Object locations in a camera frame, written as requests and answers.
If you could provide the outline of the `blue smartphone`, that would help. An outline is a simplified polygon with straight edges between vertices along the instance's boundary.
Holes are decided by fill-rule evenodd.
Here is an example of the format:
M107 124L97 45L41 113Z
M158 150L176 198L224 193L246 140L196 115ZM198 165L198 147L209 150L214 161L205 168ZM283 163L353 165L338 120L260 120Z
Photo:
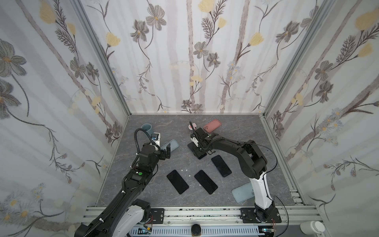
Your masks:
M205 156L207 156L206 152L202 152L193 142L189 143L187 147L192 151L194 156L201 160Z

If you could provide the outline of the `light blue phone case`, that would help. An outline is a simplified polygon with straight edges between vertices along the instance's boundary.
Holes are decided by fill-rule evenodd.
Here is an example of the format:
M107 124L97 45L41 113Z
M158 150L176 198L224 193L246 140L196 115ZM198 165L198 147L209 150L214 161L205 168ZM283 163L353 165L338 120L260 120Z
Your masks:
M162 145L160 148L162 150L166 150L168 146L170 147L170 152L173 152L180 147L179 143L175 139L172 139L169 142Z

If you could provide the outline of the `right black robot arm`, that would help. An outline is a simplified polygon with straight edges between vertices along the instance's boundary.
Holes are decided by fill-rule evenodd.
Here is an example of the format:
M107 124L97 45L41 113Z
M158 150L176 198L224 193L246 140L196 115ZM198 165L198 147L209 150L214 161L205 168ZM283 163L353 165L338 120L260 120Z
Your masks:
M258 223L274 221L278 217L278 209L269 193L265 178L269 171L266 166L267 159L260 150L261 145L253 140L234 141L217 133L207 133L201 127L194 128L192 122L189 126L192 134L188 147L199 160L213 150L221 150L238 159L241 171L250 180L255 197L254 217L249 220Z

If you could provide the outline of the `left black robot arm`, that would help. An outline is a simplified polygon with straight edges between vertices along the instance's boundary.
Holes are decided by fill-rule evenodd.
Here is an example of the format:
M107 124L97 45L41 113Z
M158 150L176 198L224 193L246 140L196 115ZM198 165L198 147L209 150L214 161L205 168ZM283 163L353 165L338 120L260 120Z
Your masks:
M136 158L121 181L120 191L89 225L79 226L75 237L126 237L138 223L153 220L150 203L137 197L158 171L158 162L170 158L170 145L162 150L142 128L135 130L134 141Z

